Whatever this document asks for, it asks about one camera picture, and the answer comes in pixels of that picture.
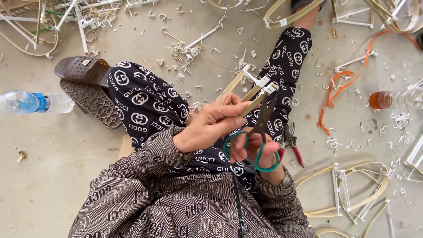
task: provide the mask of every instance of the red pruning shear handle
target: red pruning shear handle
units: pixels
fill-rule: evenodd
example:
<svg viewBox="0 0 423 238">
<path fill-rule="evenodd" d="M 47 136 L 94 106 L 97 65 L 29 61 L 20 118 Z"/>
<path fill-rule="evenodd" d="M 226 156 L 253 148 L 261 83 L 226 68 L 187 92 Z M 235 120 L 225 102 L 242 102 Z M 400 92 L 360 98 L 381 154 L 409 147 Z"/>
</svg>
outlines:
<svg viewBox="0 0 423 238">
<path fill-rule="evenodd" d="M 302 157 L 297 147 L 297 137 L 293 136 L 294 131 L 295 123 L 293 123 L 292 130 L 289 129 L 288 124 L 285 124 L 283 126 L 283 143 L 281 144 L 281 149 L 283 149 L 283 147 L 285 147 L 285 149 L 292 148 L 294 150 L 295 156 L 297 157 L 298 163 L 301 165 L 301 167 L 304 168 L 304 164 L 302 163 Z"/>
</svg>

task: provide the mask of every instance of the person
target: person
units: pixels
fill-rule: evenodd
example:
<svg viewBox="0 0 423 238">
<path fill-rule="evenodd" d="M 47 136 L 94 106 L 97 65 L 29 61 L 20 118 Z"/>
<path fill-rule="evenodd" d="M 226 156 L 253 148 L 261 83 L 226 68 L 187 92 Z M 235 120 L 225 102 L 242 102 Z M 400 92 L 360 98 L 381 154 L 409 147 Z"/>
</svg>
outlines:
<svg viewBox="0 0 423 238">
<path fill-rule="evenodd" d="M 310 1 L 293 1 L 299 11 Z M 278 85 L 275 109 L 267 124 L 259 159 L 271 167 L 288 122 L 303 59 L 312 46 L 310 30 L 320 7 L 286 28 L 260 76 Z M 255 171 L 262 144 L 253 134 L 231 140 L 229 158 L 223 138 L 250 131 L 259 108 L 238 117 L 250 102 L 233 93 L 205 104 L 194 114 L 176 90 L 144 67 L 115 65 L 110 94 L 136 152 L 123 157 L 90 183 L 69 237 L 316 237 L 296 197 L 295 184 L 280 164 L 271 172 Z"/>
</svg>

